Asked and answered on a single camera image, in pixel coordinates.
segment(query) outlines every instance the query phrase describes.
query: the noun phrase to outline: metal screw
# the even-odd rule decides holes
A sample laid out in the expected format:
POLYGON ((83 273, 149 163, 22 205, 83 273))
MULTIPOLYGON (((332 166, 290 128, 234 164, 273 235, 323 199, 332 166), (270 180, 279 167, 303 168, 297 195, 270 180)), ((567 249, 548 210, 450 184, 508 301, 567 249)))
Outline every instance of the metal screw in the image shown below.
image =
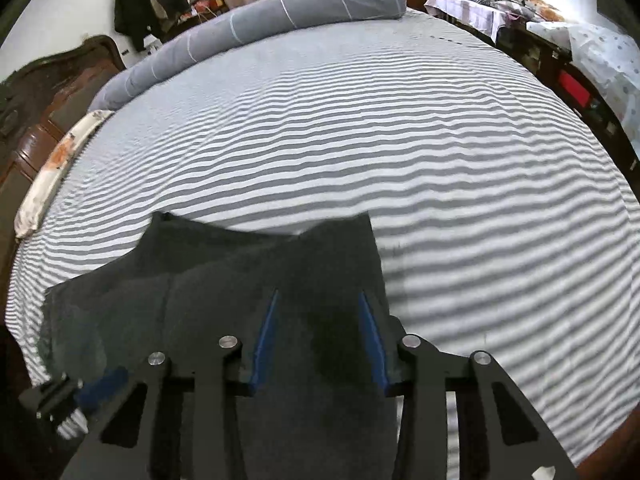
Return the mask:
POLYGON ((418 348, 420 346, 420 338, 417 335, 408 334, 402 338, 402 344, 409 348, 418 348))
POLYGON ((164 354, 162 352, 153 352, 146 360, 150 365, 158 366, 164 363, 164 354))
POLYGON ((218 341, 220 348, 233 348, 238 344, 238 338, 234 335, 225 335, 218 341))
POLYGON ((491 356, 487 352, 476 352, 474 354, 474 360, 479 365, 487 365, 491 362, 491 356))

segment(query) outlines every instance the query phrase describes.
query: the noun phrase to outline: striped bed sheet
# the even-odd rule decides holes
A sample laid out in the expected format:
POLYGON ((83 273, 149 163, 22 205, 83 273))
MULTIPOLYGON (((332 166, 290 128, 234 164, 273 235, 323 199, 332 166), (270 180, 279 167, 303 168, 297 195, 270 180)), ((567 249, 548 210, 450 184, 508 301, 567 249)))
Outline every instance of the striped bed sheet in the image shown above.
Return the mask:
POLYGON ((115 113, 15 259, 6 324, 34 383, 46 289, 129 251, 156 210, 270 232, 369 211, 392 313, 491 352, 574 463, 640 399, 638 201, 551 90, 441 20, 295 30, 115 113))

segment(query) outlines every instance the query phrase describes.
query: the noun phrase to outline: red object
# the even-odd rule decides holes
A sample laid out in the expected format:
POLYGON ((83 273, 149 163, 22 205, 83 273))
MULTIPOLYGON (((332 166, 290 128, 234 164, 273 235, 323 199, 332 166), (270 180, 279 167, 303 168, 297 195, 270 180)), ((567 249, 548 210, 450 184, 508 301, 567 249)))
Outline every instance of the red object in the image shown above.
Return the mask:
POLYGON ((564 70, 561 70, 558 82, 562 85, 562 88, 569 92, 569 94, 571 94, 571 96, 576 101, 578 101, 578 104, 582 108, 587 105, 589 99, 591 98, 591 95, 584 86, 578 83, 578 80, 575 77, 565 72, 564 70))
POLYGON ((210 7, 209 0, 200 0, 199 2, 196 2, 193 6, 196 8, 198 13, 206 12, 206 10, 209 9, 210 7))

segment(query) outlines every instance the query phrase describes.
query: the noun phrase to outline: gray pillow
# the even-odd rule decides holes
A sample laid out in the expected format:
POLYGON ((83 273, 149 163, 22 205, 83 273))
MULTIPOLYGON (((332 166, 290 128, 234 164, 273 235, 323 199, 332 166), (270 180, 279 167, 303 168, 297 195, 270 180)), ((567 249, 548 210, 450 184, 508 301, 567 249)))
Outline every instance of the gray pillow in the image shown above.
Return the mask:
POLYGON ((199 61, 296 28, 398 19, 406 0, 258 0, 185 31, 129 70, 114 76, 89 106, 117 110, 158 82, 199 61))

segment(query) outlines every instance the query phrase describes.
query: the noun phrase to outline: bed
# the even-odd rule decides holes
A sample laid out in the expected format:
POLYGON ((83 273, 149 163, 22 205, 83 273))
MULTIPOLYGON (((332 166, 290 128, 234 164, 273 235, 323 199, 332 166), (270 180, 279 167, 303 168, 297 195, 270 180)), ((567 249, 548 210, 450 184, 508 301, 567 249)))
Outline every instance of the bed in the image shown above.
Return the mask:
POLYGON ((473 0, 427 0, 425 9, 431 16, 449 16, 459 23, 483 34, 494 42, 498 40, 498 31, 509 27, 516 19, 503 10, 493 9, 473 0))
POLYGON ((551 90, 443 20, 293 30, 123 105, 15 258, 6 325, 34 383, 47 288, 127 253, 156 210, 289 233, 368 211, 407 332, 491 352, 576 464, 640 398, 638 200, 551 90))

